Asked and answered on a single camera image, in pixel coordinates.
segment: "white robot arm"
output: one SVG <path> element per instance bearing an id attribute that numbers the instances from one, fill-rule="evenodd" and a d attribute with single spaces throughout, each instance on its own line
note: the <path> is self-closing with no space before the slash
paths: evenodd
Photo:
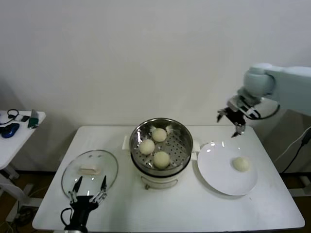
<path id="1" fill-rule="evenodd" d="M 265 97 L 279 103 L 269 116 L 261 117 L 254 109 Z M 227 102 L 228 107 L 218 111 L 217 122 L 225 115 L 235 126 L 232 137 L 245 130 L 244 116 L 251 120 L 272 117 L 284 108 L 311 115 L 311 67 L 276 67 L 267 63 L 253 65 L 244 75 L 244 86 Z"/>

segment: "cable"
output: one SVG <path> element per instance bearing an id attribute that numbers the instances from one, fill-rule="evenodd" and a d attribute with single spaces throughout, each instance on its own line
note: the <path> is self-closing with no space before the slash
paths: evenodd
<path id="1" fill-rule="evenodd" d="M 71 215 L 72 215 L 72 209 L 71 208 L 65 208 L 62 210 L 62 212 L 60 213 L 60 220 L 62 221 L 62 223 L 65 225 L 65 226 L 68 226 L 68 224 L 64 221 L 63 219 L 63 213 L 67 210 L 70 210 L 71 211 L 71 214 L 70 214 L 70 220 L 71 220 Z"/>
<path id="2" fill-rule="evenodd" d="M 6 222 L 6 224 L 9 226 L 10 230 L 12 231 L 12 233 L 14 233 L 14 230 L 13 230 L 13 228 L 11 227 L 11 225 L 10 225 L 8 222 Z"/>
<path id="3" fill-rule="evenodd" d="M 274 161 L 273 161 L 273 163 L 275 163 L 277 160 L 279 160 L 287 151 L 288 151 L 288 149 L 295 143 L 295 142 L 297 142 L 300 138 L 302 138 L 302 136 L 306 133 L 306 131 L 308 131 L 309 129 L 311 129 L 311 126 L 310 127 L 308 127 L 295 141 L 293 141 L 287 148 L 286 148 L 286 150 L 284 150 L 284 152 L 280 155 L 280 156 L 278 156 Z"/>
<path id="4" fill-rule="evenodd" d="M 49 185 L 48 186 L 45 186 L 45 187 L 43 187 L 43 188 L 40 188 L 40 189 L 38 189 L 38 190 L 36 190 L 36 191 L 34 191 L 34 192 L 32 192 L 30 195 L 29 195 L 29 197 L 31 197 L 33 194 L 35 194 L 35 193 L 37 193 L 37 192 L 39 192 L 39 191 L 41 191 L 41 190 L 43 190 L 43 189 L 45 189 L 45 188 L 48 188 L 49 187 Z"/>
<path id="5" fill-rule="evenodd" d="M 16 115 L 10 114 L 11 111 L 15 111 Z M 19 111 L 17 109 L 9 109 L 7 112 L 8 118 L 10 119 L 9 121 L 5 122 L 5 123 L 0 123 L 0 125 L 5 125 L 7 123 L 10 123 L 12 120 L 15 120 L 15 118 L 19 115 Z"/>
<path id="6" fill-rule="evenodd" d="M 271 113 L 270 115 L 264 116 L 264 117 L 252 118 L 252 117 L 250 117 L 250 116 L 248 116 L 248 115 L 245 115 L 245 116 L 246 116 L 246 118 L 248 118 L 248 119 L 250 119 L 250 120 L 265 120 L 265 119 L 268 119 L 268 118 L 270 118 L 270 117 L 273 117 L 275 114 L 277 114 L 278 111 L 280 110 L 280 107 L 281 107 L 281 105 L 278 104 L 273 113 Z"/>
<path id="7" fill-rule="evenodd" d="M 299 152 L 300 152 L 300 150 L 301 150 L 301 148 L 302 148 L 303 146 L 304 146 L 304 144 L 301 144 L 301 145 L 300 145 L 299 149 L 298 149 L 297 152 L 296 152 L 295 157 L 291 160 L 290 164 L 288 164 L 288 166 L 285 168 L 285 170 L 281 172 L 281 174 L 283 174 L 283 173 L 292 165 L 293 161 L 294 161 L 295 158 L 298 156 L 298 154 L 299 154 Z"/>

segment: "white table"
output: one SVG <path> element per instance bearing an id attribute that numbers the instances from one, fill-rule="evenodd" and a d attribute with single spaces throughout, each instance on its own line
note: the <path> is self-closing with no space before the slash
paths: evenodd
<path id="1" fill-rule="evenodd" d="M 182 180 L 168 189 L 144 189 L 129 152 L 123 151 L 124 135 L 134 127 L 81 127 L 75 135 L 33 221 L 41 230 L 62 230 L 60 212 L 69 207 L 61 177 L 71 160 L 96 149 L 112 152 L 119 174 L 108 196 L 90 213 L 90 232 L 226 232 L 300 228 L 305 221 L 252 128 L 237 142 L 256 163 L 258 182 L 248 195 L 219 193 L 204 180 L 191 160 Z M 224 140 L 232 126 L 190 126 L 200 143 Z"/>
<path id="2" fill-rule="evenodd" d="M 20 115 L 30 116 L 31 111 L 20 111 Z M 39 114 L 39 124 L 44 120 L 45 113 L 38 112 Z M 7 117 L 7 111 L 0 111 L 0 123 L 5 123 L 9 119 Z M 28 138 L 34 133 L 35 129 L 28 129 L 28 120 L 26 122 L 20 121 L 11 121 L 8 124 L 0 125 L 1 127 L 5 127 L 11 123 L 20 124 L 19 129 L 16 131 L 13 137 L 11 138 L 3 138 L 0 136 L 0 170 L 4 170 L 10 175 L 10 179 L 18 178 L 18 173 L 9 165 L 16 153 L 20 150 L 20 148 L 26 143 Z M 3 175 L 0 174 L 0 187 L 2 190 L 8 192 L 10 195 L 15 197 L 20 201 L 20 206 L 39 206 L 41 201 L 40 199 L 31 199 L 27 195 L 31 191 L 33 185 L 28 184 L 21 190 L 19 187 L 16 187 L 9 179 L 6 179 Z M 15 218 L 17 212 L 17 202 L 11 210 L 10 214 L 6 218 L 6 221 L 12 222 Z"/>

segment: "glass pot lid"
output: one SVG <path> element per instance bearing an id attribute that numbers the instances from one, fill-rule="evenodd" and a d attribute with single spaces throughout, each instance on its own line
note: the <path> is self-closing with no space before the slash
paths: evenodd
<path id="1" fill-rule="evenodd" d="M 82 176 L 82 182 L 77 196 L 96 195 L 106 176 L 108 190 L 114 183 L 118 174 L 118 161 L 116 157 L 105 150 L 91 150 L 79 155 L 66 167 L 62 176 L 62 189 L 69 198 L 74 184 Z"/>

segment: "table leg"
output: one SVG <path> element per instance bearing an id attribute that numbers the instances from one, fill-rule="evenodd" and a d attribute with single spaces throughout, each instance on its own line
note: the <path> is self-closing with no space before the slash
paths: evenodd
<path id="1" fill-rule="evenodd" d="M 28 195 L 33 188 L 33 184 L 27 184 L 24 190 L 21 190 L 19 187 L 15 186 L 9 179 L 5 178 L 0 174 L 0 187 L 9 193 L 11 196 L 17 199 L 17 202 L 13 206 L 11 212 L 6 218 L 7 222 L 13 222 L 17 214 L 17 206 L 19 201 L 19 207 L 22 206 L 31 206 L 31 207 L 39 207 L 42 198 L 30 198 Z"/>
<path id="2" fill-rule="evenodd" d="M 5 178 L 2 174 L 0 174 L 0 187 L 11 196 L 16 198 L 21 202 L 27 202 L 28 196 L 25 195 L 23 190 L 19 187 L 15 186 L 9 179 Z"/>
<path id="3" fill-rule="evenodd" d="M 3 170 L 9 174 L 10 179 L 17 179 L 19 177 L 19 174 L 10 165 L 6 166 Z"/>
<path id="4" fill-rule="evenodd" d="M 290 188 L 288 191 L 292 197 L 311 197 L 311 182 L 307 176 L 299 177 L 302 183 L 305 185 L 304 188 Z"/>

